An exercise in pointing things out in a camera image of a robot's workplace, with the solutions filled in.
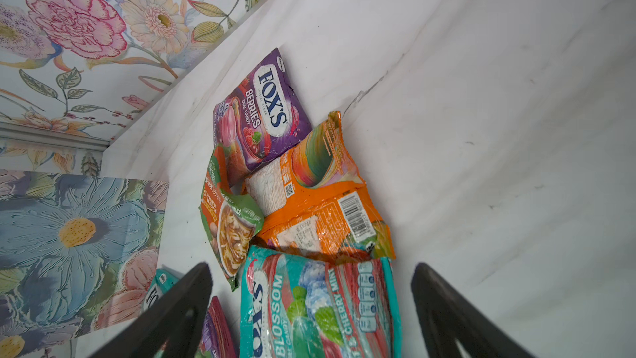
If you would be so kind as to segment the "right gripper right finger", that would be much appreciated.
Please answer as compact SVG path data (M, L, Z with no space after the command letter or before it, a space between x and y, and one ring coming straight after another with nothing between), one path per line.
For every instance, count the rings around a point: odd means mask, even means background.
M411 290L430 357L530 357L430 265L416 266Z

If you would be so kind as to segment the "teal Fox's blossom candy pack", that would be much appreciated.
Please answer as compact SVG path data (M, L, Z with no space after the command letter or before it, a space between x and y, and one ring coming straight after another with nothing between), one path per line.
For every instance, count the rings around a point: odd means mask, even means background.
M388 258L333 265L251 247L241 286L242 357L400 357Z

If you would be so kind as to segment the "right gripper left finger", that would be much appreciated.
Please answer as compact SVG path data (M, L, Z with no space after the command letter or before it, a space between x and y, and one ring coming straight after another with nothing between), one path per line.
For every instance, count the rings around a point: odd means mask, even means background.
M193 357L213 287L209 265L198 263L157 303L96 351L94 357Z

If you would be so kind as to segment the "floral paper gift bag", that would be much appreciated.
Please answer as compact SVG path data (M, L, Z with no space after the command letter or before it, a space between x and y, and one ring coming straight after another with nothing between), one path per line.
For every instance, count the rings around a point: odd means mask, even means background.
M165 182L2 171L2 356L139 316L167 195Z

